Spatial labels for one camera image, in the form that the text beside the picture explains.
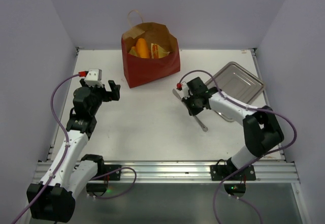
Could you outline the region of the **metal tongs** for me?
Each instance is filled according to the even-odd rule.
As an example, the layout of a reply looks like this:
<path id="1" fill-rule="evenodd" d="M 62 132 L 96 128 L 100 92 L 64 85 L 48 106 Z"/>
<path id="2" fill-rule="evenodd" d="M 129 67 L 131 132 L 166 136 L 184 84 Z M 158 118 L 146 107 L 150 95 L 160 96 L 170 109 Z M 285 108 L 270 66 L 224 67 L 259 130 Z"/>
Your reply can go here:
<path id="1" fill-rule="evenodd" d="M 186 104 L 183 102 L 181 96 L 179 95 L 179 93 L 176 91 L 176 89 L 172 89 L 172 93 L 173 95 L 186 107 Z M 208 131 L 208 128 L 205 126 L 205 124 L 198 119 L 197 116 L 192 116 L 190 115 L 191 117 L 193 117 L 195 119 L 195 121 L 198 123 L 198 125 L 200 126 L 200 128 L 204 131 L 204 132 L 207 132 Z"/>

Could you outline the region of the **red brown paper bag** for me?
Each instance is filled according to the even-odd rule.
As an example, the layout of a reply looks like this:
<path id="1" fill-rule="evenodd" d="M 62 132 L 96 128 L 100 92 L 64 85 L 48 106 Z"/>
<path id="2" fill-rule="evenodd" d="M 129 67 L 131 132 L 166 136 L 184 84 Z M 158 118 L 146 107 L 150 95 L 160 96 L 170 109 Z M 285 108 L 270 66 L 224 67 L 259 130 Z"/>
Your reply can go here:
<path id="1" fill-rule="evenodd" d="M 136 12 L 140 19 L 140 24 L 132 24 L 129 16 L 127 21 L 130 29 L 122 34 L 121 50 L 123 60 L 124 76 L 129 88 L 134 88 L 146 83 L 170 76 L 180 72 L 180 54 L 177 39 L 170 33 L 167 26 L 155 22 L 144 22 L 141 13 Z M 144 38 L 147 42 L 150 58 L 140 58 L 129 54 L 130 49 L 136 46 L 139 38 Z M 160 59 L 151 58 L 151 43 L 160 45 L 170 54 Z"/>

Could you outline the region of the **long orange bread roll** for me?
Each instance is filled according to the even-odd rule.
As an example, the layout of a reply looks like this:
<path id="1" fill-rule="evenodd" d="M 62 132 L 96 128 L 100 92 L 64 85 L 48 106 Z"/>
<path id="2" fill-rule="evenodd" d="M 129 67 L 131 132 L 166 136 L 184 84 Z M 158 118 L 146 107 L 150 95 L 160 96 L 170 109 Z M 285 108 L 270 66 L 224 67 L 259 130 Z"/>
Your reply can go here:
<path id="1" fill-rule="evenodd" d="M 148 45 L 144 38 L 139 38 L 137 40 L 136 50 L 140 58 L 150 58 Z"/>

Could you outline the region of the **round sliced bread piece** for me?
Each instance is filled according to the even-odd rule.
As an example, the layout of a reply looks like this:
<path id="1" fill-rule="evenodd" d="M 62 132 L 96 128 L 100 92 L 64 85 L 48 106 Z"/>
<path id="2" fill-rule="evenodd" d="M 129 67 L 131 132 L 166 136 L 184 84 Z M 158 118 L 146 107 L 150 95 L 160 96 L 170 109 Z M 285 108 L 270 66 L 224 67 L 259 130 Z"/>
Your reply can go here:
<path id="1" fill-rule="evenodd" d="M 133 56 L 135 56 L 135 57 L 138 57 L 138 56 L 139 56 L 139 54 L 138 54 L 137 49 L 136 49 L 135 46 L 133 46 L 133 47 L 130 49 L 129 54 L 130 54 L 130 55 L 133 55 Z"/>

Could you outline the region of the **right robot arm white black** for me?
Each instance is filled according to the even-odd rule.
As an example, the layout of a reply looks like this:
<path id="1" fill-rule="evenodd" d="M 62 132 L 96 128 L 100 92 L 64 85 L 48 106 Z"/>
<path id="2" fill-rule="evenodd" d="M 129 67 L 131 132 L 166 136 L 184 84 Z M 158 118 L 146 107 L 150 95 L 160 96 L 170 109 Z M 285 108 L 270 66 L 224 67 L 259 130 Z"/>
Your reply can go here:
<path id="1" fill-rule="evenodd" d="M 199 77 L 178 83 L 177 90 L 182 94 L 181 100 L 189 115 L 213 110 L 243 127 L 244 146 L 226 161 L 225 166 L 217 168 L 230 179 L 239 179 L 244 174 L 245 164 L 263 156 L 284 140 L 278 120 L 268 106 L 251 107 L 215 86 L 208 88 Z"/>

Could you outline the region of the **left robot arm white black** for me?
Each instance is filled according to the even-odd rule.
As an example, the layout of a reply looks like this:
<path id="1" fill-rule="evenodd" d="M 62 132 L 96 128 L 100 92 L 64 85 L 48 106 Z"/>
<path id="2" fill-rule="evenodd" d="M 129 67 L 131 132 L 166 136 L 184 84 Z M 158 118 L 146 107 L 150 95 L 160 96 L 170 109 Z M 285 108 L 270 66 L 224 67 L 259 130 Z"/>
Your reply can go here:
<path id="1" fill-rule="evenodd" d="M 86 155 L 76 166 L 81 151 L 88 143 L 97 120 L 95 115 L 103 102 L 120 99 L 120 85 L 108 82 L 110 90 L 99 81 L 80 80 L 73 93 L 64 139 L 55 160 L 41 178 L 27 189 L 31 216 L 34 219 L 67 223 L 73 216 L 76 199 L 88 181 L 104 177 L 106 168 L 100 155 Z"/>

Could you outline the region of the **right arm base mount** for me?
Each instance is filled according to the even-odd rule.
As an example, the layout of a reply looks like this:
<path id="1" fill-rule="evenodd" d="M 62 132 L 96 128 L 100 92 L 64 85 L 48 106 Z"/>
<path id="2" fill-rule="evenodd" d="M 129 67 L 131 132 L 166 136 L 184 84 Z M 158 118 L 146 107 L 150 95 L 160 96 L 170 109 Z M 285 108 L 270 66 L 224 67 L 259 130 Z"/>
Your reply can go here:
<path id="1" fill-rule="evenodd" d="M 225 180 L 223 184 L 227 194 L 234 197 L 243 197 L 246 193 L 246 184 L 248 181 L 255 181 L 256 174 L 254 166 L 248 166 L 239 173 L 234 174 L 237 168 L 231 162 L 231 159 L 219 159 L 215 164 L 210 166 L 210 175 L 212 181 Z"/>

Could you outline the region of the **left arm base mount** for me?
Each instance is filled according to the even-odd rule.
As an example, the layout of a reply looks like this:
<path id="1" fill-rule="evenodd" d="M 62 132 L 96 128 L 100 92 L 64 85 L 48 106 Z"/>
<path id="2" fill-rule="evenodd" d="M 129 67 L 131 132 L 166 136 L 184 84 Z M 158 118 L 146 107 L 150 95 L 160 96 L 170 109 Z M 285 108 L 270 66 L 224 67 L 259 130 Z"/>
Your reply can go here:
<path id="1" fill-rule="evenodd" d="M 117 170 L 121 167 L 122 165 L 104 165 L 100 169 L 100 172 L 96 174 L 96 177 Z M 86 192 L 92 196 L 103 196 L 109 190 L 110 181 L 119 181 L 120 175 L 121 171 L 119 170 L 110 175 L 97 179 L 97 181 L 101 181 L 101 183 L 88 183 L 86 185 Z"/>

